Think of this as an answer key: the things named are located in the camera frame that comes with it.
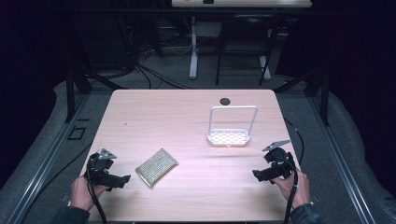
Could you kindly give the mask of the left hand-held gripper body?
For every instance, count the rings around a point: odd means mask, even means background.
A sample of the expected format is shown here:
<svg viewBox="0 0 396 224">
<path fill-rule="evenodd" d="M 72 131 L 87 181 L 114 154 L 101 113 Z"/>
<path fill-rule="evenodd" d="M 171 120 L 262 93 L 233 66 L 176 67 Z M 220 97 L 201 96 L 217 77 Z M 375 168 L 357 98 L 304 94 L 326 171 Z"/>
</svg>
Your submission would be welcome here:
<svg viewBox="0 0 396 224">
<path fill-rule="evenodd" d="M 107 187 L 116 186 L 116 178 L 108 172 L 117 156 L 102 148 L 100 152 L 91 154 L 87 162 L 85 176 L 94 185 Z"/>
</svg>

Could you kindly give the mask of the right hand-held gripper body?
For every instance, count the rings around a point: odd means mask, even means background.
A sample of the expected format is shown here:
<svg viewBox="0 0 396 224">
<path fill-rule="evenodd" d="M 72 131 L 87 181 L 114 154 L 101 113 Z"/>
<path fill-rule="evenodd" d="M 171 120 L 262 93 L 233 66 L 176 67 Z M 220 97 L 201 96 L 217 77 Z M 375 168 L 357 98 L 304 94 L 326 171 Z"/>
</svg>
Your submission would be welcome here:
<svg viewBox="0 0 396 224">
<path fill-rule="evenodd" d="M 274 179 L 280 176 L 288 178 L 291 175 L 291 171 L 295 168 L 294 159 L 290 152 L 286 152 L 282 148 L 288 143 L 290 143 L 290 140 L 277 141 L 264 149 L 266 151 L 264 159 L 270 164 L 269 168 L 274 172 L 272 177 L 266 178 Z"/>
</svg>

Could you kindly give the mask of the yellow-green scouring sponge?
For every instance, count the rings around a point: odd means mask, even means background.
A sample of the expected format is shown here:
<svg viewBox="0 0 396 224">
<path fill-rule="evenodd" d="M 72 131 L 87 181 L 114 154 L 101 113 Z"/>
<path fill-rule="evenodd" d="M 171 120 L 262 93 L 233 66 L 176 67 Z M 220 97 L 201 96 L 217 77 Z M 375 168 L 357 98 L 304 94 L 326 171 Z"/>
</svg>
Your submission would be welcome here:
<svg viewBox="0 0 396 224">
<path fill-rule="evenodd" d="M 161 148 L 139 165 L 135 171 L 149 188 L 153 188 L 176 166 L 178 166 L 178 161 L 169 152 Z"/>
</svg>

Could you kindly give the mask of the white sponge holder rack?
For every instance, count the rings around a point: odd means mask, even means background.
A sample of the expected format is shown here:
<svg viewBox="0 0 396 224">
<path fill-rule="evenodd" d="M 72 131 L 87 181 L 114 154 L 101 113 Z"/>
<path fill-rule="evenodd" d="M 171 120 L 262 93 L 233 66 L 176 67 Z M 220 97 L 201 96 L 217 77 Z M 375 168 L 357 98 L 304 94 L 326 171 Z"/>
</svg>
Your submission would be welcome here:
<svg viewBox="0 0 396 224">
<path fill-rule="evenodd" d="M 207 141 L 214 147 L 245 147 L 257 114 L 255 105 L 213 106 L 209 112 Z"/>
</svg>

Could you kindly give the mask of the person's left hand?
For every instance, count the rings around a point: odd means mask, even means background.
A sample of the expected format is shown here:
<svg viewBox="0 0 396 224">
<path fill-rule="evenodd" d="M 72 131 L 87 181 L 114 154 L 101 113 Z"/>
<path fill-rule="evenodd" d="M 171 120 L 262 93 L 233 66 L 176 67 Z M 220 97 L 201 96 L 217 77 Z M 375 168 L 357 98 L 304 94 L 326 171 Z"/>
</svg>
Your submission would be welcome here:
<svg viewBox="0 0 396 224">
<path fill-rule="evenodd" d="M 70 205 L 78 209 L 89 212 L 94 202 L 88 188 L 88 180 L 84 176 L 79 176 L 71 185 Z"/>
</svg>

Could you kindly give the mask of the person's right hand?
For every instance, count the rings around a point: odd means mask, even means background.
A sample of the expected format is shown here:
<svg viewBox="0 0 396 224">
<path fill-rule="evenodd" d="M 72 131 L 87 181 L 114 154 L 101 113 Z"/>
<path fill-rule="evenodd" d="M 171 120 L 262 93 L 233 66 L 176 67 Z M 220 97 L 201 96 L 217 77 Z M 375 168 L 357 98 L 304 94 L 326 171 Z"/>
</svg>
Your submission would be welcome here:
<svg viewBox="0 0 396 224">
<path fill-rule="evenodd" d="M 309 180 L 307 175 L 296 170 L 288 178 L 274 178 L 273 182 L 279 187 L 282 195 L 286 200 L 290 198 L 293 188 L 296 188 L 291 207 L 293 209 L 300 205 L 310 203 Z"/>
</svg>

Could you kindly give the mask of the black metal stand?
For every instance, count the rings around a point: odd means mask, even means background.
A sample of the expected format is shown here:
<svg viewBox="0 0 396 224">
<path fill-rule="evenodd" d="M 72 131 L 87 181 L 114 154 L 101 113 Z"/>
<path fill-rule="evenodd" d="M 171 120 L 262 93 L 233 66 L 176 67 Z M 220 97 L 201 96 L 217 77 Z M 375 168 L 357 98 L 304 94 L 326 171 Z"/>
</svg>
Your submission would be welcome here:
<svg viewBox="0 0 396 224">
<path fill-rule="evenodd" d="M 71 66 L 66 73 L 66 102 L 67 114 L 65 123 L 69 122 L 76 114 L 75 103 L 75 88 L 82 94 L 90 94 L 92 92 L 92 85 L 89 83 L 88 78 L 93 78 L 111 90 L 124 90 L 124 87 L 110 81 L 109 79 L 100 76 L 98 73 L 86 67 Z"/>
<path fill-rule="evenodd" d="M 296 77 L 286 84 L 274 89 L 275 93 L 281 93 L 287 91 L 290 88 L 296 86 L 298 83 L 306 81 L 307 84 L 304 89 L 304 95 L 306 97 L 315 97 L 318 91 L 320 94 L 320 104 L 319 104 L 319 116 L 323 123 L 328 126 L 328 105 L 329 105 L 329 95 L 330 95 L 330 75 L 324 68 L 313 69 L 306 74 Z"/>
</svg>

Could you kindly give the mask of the black chair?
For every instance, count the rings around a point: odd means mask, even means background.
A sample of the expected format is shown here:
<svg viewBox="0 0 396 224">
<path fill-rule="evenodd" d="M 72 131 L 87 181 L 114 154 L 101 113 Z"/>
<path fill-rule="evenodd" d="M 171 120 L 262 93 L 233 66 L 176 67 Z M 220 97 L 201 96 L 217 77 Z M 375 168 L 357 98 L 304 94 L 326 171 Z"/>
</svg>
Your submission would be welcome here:
<svg viewBox="0 0 396 224">
<path fill-rule="evenodd" d="M 284 20 L 275 14 L 237 14 L 223 21 L 217 44 L 216 84 L 219 85 L 222 69 L 248 70 L 242 64 L 223 65 L 223 56 L 232 55 L 242 60 L 245 55 L 249 55 L 259 60 L 259 64 L 251 66 L 251 69 L 261 70 L 261 85 L 267 79 L 266 71 L 283 23 Z"/>
</svg>

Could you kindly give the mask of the white desk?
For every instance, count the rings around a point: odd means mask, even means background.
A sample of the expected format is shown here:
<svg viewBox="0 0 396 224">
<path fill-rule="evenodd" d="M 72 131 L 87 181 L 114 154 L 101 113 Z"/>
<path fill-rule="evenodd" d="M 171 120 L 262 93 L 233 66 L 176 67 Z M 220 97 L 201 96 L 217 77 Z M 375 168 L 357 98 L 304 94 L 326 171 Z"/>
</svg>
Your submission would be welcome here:
<svg viewBox="0 0 396 224">
<path fill-rule="evenodd" d="M 311 0 L 171 0 L 174 9 L 296 9 L 310 8 Z M 196 16 L 191 16 L 191 66 L 190 79 L 197 78 L 198 69 L 198 37 L 215 37 L 219 34 L 220 23 L 217 21 L 198 21 Z"/>
</svg>

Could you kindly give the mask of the black square floor frame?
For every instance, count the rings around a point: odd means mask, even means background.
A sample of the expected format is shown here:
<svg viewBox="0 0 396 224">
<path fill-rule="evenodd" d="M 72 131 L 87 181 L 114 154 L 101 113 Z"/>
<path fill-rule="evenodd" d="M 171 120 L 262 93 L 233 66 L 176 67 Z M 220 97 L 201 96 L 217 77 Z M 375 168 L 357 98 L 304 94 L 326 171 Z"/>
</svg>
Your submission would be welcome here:
<svg viewBox="0 0 396 224">
<path fill-rule="evenodd" d="M 81 140 L 86 132 L 86 127 L 74 126 L 67 136 L 68 140 Z"/>
</svg>

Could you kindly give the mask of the grey floor rail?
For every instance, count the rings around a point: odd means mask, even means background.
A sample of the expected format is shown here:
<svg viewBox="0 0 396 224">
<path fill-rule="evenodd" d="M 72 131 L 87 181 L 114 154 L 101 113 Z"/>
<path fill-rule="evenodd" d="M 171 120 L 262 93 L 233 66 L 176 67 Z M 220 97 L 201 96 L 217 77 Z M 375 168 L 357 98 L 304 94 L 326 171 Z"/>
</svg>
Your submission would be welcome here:
<svg viewBox="0 0 396 224">
<path fill-rule="evenodd" d="M 339 145 L 336 142 L 331 127 L 327 126 L 321 118 L 317 100 L 315 98 L 308 97 L 307 102 L 314 113 L 314 117 L 316 118 L 320 129 L 324 132 L 325 138 L 330 146 L 332 160 L 339 175 L 341 176 L 347 194 L 350 198 L 350 201 L 354 205 L 361 224 L 377 224 L 366 200 L 361 193 L 360 187 L 358 186 L 353 174 L 349 169 L 349 166 L 347 165 L 347 161 L 345 160 Z"/>
<path fill-rule="evenodd" d="M 73 105 L 75 111 L 69 119 L 64 118 L 67 116 L 66 99 L 57 99 L 49 120 L 8 179 L 5 187 L 0 190 L 2 205 L 7 203 L 7 210 L 4 210 L 0 224 L 22 224 L 60 153 L 61 144 L 72 130 L 76 115 L 88 99 L 87 94 L 78 97 Z"/>
</svg>

